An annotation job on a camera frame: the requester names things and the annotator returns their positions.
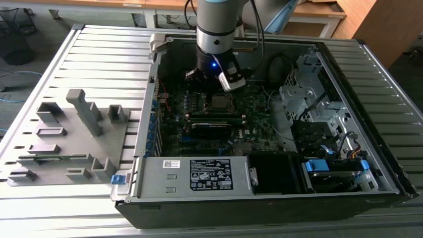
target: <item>aluminum extrusion table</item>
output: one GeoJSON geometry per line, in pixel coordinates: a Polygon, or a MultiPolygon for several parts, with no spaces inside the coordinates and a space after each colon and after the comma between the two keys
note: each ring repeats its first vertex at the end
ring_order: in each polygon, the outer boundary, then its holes
{"type": "MultiPolygon", "coordinates": [[[[10,187],[7,176],[19,167],[16,153],[6,153],[36,127],[35,110],[43,101],[63,100],[70,88],[82,88],[99,107],[131,109],[120,169],[130,169],[151,60],[155,32],[195,34],[130,27],[84,26],[72,29],[44,76],[0,143],[0,235],[3,237],[199,237],[411,227],[423,224],[423,197],[391,208],[374,209],[345,221],[238,226],[206,229],[138,230],[115,209],[108,184],[10,187]]],[[[369,47],[354,40],[269,36],[326,43],[365,104],[367,112],[410,175],[423,188],[423,117],[369,47]]]]}

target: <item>black cable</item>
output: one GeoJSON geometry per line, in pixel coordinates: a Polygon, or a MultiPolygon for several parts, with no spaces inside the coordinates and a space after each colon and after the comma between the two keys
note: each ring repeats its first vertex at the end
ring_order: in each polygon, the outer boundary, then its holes
{"type": "Polygon", "coordinates": [[[327,96],[327,92],[325,92],[319,98],[315,100],[315,102],[310,105],[310,107],[303,111],[303,113],[299,115],[298,119],[302,120],[303,116],[307,115],[307,113],[315,109],[319,105],[319,102],[323,100],[323,98],[327,96]]]}
{"type": "Polygon", "coordinates": [[[193,0],[190,0],[190,2],[191,2],[191,8],[193,8],[194,14],[198,16],[198,11],[197,11],[197,9],[194,8],[193,0]]]}
{"type": "Polygon", "coordinates": [[[185,17],[186,17],[186,21],[187,21],[189,27],[194,28],[194,26],[190,24],[189,17],[187,17],[187,8],[189,8],[189,3],[190,3],[190,1],[191,1],[191,0],[187,0],[186,6],[185,6],[185,17]]]}
{"type": "Polygon", "coordinates": [[[254,15],[255,15],[255,18],[257,18],[257,34],[258,34],[258,41],[257,41],[257,46],[255,46],[253,49],[254,49],[254,50],[257,50],[257,49],[258,49],[258,47],[259,47],[259,44],[261,44],[261,26],[259,26],[261,21],[259,21],[259,18],[258,18],[258,14],[255,13],[254,15]]]}
{"type": "Polygon", "coordinates": [[[274,64],[274,61],[275,59],[281,58],[283,60],[283,63],[285,64],[289,64],[290,65],[290,71],[289,71],[289,74],[291,72],[291,70],[294,70],[294,60],[290,58],[290,56],[287,56],[283,52],[278,52],[277,54],[274,54],[269,60],[267,60],[267,63],[266,63],[266,71],[265,71],[265,81],[266,81],[266,84],[269,84],[271,82],[271,67],[273,67],[273,64],[274,64]]]}
{"type": "Polygon", "coordinates": [[[265,60],[265,30],[263,30],[263,25],[262,25],[262,20],[261,20],[261,16],[259,16],[257,3],[254,0],[250,0],[250,1],[251,1],[253,9],[255,12],[255,16],[257,16],[258,29],[261,30],[261,34],[262,34],[262,59],[261,59],[258,66],[254,69],[254,71],[257,71],[263,63],[263,60],[265,60]]]}
{"type": "Polygon", "coordinates": [[[345,145],[346,139],[347,139],[349,135],[351,135],[351,134],[355,134],[355,132],[351,131],[351,130],[346,132],[346,134],[345,134],[345,136],[342,138],[342,141],[339,143],[339,147],[338,147],[338,150],[337,150],[335,158],[339,157],[339,155],[342,153],[342,149],[343,149],[343,145],[345,145]]]}

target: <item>blue tab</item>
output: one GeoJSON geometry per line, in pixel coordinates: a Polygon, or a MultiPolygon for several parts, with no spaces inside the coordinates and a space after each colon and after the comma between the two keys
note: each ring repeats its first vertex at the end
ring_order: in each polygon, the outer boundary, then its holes
{"type": "Polygon", "coordinates": [[[309,172],[313,172],[313,167],[310,161],[306,163],[306,168],[309,172]]]}
{"type": "Polygon", "coordinates": [[[370,169],[370,165],[369,165],[367,160],[362,160],[361,163],[362,163],[363,169],[365,169],[365,170],[369,170],[369,169],[370,169]]]}
{"type": "Polygon", "coordinates": [[[125,185],[126,184],[126,180],[127,180],[127,176],[126,175],[112,175],[112,184],[119,184],[119,185],[125,185]]]}
{"type": "Polygon", "coordinates": [[[326,160],[322,159],[309,160],[306,166],[309,172],[330,171],[329,163],[326,162],[326,160]]]}

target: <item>desk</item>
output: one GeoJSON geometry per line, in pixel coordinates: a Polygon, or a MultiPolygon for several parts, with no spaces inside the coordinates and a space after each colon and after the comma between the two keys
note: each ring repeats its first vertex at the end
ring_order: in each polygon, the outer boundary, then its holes
{"type": "MultiPolygon", "coordinates": [[[[157,28],[158,15],[183,15],[185,4],[186,0],[7,0],[0,2],[0,6],[6,7],[143,13],[147,28],[157,28]]],[[[187,15],[195,15],[191,7],[187,15]]],[[[325,24],[321,37],[331,37],[346,16],[345,12],[333,11],[326,3],[306,2],[297,6],[290,22],[325,24]]]]}
{"type": "MultiPolygon", "coordinates": [[[[185,15],[186,0],[146,0],[145,15],[147,28],[155,28],[157,15],[185,15]]],[[[194,16],[191,6],[187,15],[194,16]]],[[[335,12],[329,4],[306,2],[297,6],[290,22],[325,24],[319,37],[330,38],[342,19],[347,17],[345,12],[335,12]]]]}

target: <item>warning label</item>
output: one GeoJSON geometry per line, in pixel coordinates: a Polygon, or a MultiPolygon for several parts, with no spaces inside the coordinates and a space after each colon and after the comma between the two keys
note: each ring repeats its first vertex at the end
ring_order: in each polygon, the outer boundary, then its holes
{"type": "Polygon", "coordinates": [[[233,172],[230,160],[191,160],[191,189],[233,190],[233,172]]]}

